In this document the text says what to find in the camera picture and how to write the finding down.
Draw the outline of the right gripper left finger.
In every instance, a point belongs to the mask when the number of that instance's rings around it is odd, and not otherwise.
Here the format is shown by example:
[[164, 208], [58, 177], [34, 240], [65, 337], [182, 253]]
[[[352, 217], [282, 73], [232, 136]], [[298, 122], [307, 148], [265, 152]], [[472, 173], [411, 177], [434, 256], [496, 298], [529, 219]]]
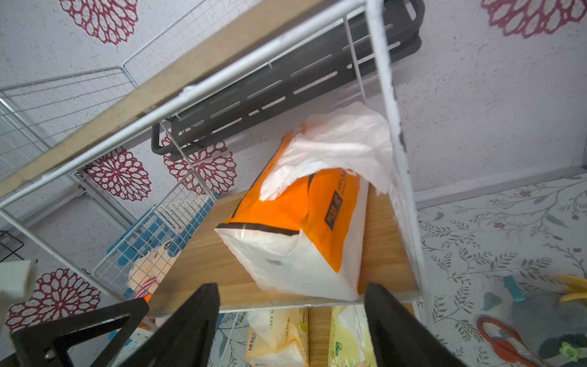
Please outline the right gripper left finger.
[[219, 313], [218, 285], [203, 284], [121, 365], [208, 365]]

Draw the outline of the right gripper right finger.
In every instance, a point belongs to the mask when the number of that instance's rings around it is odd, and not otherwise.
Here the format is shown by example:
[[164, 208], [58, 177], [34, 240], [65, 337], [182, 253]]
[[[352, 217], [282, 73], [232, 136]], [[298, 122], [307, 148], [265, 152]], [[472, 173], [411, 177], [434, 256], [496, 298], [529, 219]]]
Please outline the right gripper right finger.
[[464, 365], [383, 285], [368, 284], [364, 301], [379, 367]]

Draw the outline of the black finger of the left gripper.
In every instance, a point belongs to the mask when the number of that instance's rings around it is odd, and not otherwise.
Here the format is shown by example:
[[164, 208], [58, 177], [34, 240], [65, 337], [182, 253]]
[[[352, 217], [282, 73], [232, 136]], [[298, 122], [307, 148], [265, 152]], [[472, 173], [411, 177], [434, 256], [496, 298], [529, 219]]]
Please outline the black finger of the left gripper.
[[70, 348], [116, 331], [116, 336], [92, 363], [109, 366], [148, 311], [144, 299], [134, 299], [17, 330], [11, 340], [21, 366], [72, 366]]

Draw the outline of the orange tissue pack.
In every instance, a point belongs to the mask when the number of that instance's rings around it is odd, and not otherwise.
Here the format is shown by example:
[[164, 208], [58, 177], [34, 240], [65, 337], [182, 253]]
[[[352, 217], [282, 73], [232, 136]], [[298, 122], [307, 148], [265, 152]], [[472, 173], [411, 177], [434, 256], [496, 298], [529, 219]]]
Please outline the orange tissue pack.
[[216, 233], [263, 290], [355, 301], [368, 190], [391, 187], [385, 118], [360, 102], [287, 132]]

